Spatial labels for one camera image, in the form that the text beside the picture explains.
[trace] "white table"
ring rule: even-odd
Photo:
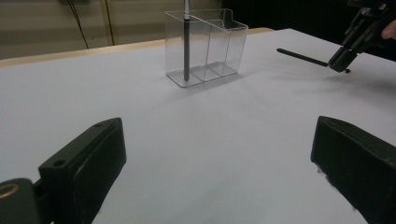
[[[123,120],[128,161],[94,223],[363,224],[318,174],[319,115],[396,145],[396,63],[293,30],[249,35],[239,74],[181,89],[164,46],[0,68],[0,182],[37,167],[91,125]]]

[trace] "cable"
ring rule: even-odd
[[[79,31],[81,32],[82,38],[84,39],[85,46],[87,47],[87,49],[89,49],[88,43],[87,43],[87,39],[85,38],[84,32],[82,32],[81,23],[79,22],[79,16],[77,14],[74,2],[73,2],[73,0],[67,0],[67,3],[69,4],[70,9],[72,9],[73,15],[75,16],[76,22],[78,24]]]

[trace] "black bracket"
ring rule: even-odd
[[[40,165],[36,183],[0,184],[0,223],[92,223],[125,162],[121,119],[97,123]]]
[[[311,161],[369,224],[396,223],[396,147],[350,123],[319,117]]]

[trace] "black stick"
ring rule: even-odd
[[[184,1],[184,81],[190,79],[190,0]]]
[[[329,65],[328,63],[324,63],[324,62],[321,62],[319,60],[316,60],[316,59],[313,59],[313,58],[309,58],[309,57],[306,57],[304,55],[301,55],[301,54],[298,54],[298,53],[294,53],[294,52],[291,52],[291,51],[288,51],[288,50],[285,50],[285,49],[277,49],[276,51],[279,52],[279,53],[283,53],[283,54],[289,55],[289,56],[294,57],[294,58],[298,58],[298,59],[310,62],[310,63],[315,63],[315,64],[318,64],[318,65],[321,65],[323,67],[327,67]]]

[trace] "clear plastic container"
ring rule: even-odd
[[[189,21],[184,21],[183,11],[168,11],[165,25],[166,75],[178,86],[189,87],[238,72],[248,27],[234,21],[230,9],[193,10]],[[186,38],[188,75],[184,72]]]

